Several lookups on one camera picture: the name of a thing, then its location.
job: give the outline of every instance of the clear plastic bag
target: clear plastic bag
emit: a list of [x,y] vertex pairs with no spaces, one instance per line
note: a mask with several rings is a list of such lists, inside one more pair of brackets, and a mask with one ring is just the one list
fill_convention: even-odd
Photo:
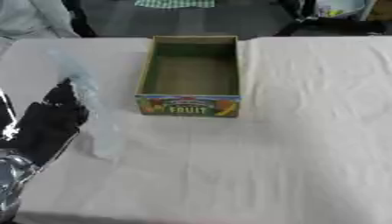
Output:
[[69,78],[76,97],[90,112],[81,129],[94,139],[93,154],[98,158],[117,160],[124,148],[124,138],[113,109],[105,107],[99,99],[99,87],[93,76],[79,62],[63,52],[51,50],[49,54],[59,65],[59,79]]

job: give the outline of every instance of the table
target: table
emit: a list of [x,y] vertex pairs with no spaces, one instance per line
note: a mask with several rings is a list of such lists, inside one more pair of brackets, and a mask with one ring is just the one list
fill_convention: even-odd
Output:
[[25,189],[18,220],[391,223],[392,38],[241,42],[237,119],[139,115],[132,95],[149,43],[28,39],[3,56],[0,85],[19,114],[56,82],[46,55],[56,48],[104,86],[127,137],[117,163],[76,139]]

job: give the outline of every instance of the fruit box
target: fruit box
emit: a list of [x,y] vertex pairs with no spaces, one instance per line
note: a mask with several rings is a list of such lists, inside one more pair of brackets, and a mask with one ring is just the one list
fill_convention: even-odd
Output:
[[237,117],[237,37],[155,37],[136,101],[144,115]]

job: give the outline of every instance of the box label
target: box label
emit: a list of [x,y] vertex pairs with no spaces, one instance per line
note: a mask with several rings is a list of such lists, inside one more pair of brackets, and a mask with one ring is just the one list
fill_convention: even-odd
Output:
[[140,110],[145,115],[172,116],[237,116],[236,99],[207,99],[206,97],[137,97]]

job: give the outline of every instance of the green checkered cloth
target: green checkered cloth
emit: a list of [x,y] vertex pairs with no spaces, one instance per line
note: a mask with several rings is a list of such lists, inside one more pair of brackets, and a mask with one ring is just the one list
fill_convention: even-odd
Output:
[[159,9],[185,7],[210,8],[215,6],[215,0],[137,0],[135,5]]

